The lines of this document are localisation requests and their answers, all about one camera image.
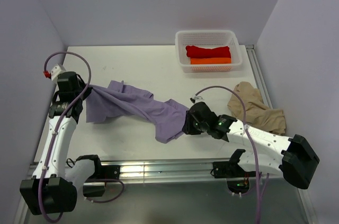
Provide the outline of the lilac t shirt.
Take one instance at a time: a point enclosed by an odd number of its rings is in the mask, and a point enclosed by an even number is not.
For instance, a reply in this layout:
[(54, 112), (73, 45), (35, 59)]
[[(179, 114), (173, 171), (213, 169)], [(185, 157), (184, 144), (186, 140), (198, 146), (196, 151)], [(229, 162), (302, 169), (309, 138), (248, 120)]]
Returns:
[(112, 80), (108, 87), (92, 85), (86, 99), (86, 122), (103, 123), (107, 118), (135, 115), (155, 126), (155, 139), (166, 144), (183, 132), (188, 108), (169, 99), (154, 99), (153, 93)]

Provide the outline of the white plastic basket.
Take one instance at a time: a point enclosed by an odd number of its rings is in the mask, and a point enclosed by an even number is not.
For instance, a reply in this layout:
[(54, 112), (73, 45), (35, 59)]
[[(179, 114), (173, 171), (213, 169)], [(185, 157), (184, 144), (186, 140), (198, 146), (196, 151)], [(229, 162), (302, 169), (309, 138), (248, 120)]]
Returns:
[(179, 31), (175, 48), (185, 73), (239, 70), (243, 63), (238, 40), (230, 30)]

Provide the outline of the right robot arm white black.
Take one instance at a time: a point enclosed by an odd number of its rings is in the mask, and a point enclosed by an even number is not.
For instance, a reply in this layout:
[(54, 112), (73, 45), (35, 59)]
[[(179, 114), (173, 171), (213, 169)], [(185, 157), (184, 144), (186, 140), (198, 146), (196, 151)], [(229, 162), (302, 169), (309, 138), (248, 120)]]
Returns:
[(244, 125), (229, 115), (216, 115), (204, 102), (194, 104), (186, 112), (182, 131), (192, 136), (206, 133), (237, 146), (227, 161), (212, 164), (214, 178), (270, 174), (281, 176), (292, 186), (306, 190), (320, 163), (305, 137), (279, 136)]

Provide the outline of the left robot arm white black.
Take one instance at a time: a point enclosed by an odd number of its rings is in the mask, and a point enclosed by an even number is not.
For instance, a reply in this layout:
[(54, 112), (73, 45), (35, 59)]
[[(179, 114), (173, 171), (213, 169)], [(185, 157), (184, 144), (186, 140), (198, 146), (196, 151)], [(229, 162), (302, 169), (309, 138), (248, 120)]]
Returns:
[(83, 99), (91, 90), (73, 71), (58, 75), (57, 86), (49, 108), (48, 136), (42, 156), (32, 177), (20, 185), (20, 193), (33, 215), (73, 211), (84, 183), (88, 179), (98, 181), (103, 176), (98, 155), (80, 156), (74, 167), (66, 168), (70, 141), (83, 110)]

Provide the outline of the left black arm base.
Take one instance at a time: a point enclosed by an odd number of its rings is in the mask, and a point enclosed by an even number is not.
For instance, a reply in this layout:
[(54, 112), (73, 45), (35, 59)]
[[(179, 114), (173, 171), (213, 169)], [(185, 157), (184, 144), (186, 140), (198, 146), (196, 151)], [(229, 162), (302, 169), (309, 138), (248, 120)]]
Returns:
[(104, 180), (118, 180), (119, 176), (120, 165), (103, 165), (98, 174), (94, 174), (86, 180), (83, 186), (83, 195), (87, 198), (102, 197), (107, 184)]

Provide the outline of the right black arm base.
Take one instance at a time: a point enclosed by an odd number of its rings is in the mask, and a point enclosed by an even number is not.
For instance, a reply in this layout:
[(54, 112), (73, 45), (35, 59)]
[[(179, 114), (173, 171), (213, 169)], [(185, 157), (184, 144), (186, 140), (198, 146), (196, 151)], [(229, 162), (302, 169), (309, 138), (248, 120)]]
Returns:
[(255, 177), (256, 172), (250, 171), (247, 172), (242, 169), (238, 164), (232, 163), (230, 161), (224, 162), (213, 162), (212, 170), (210, 174), (218, 179), (218, 178), (249, 178)]

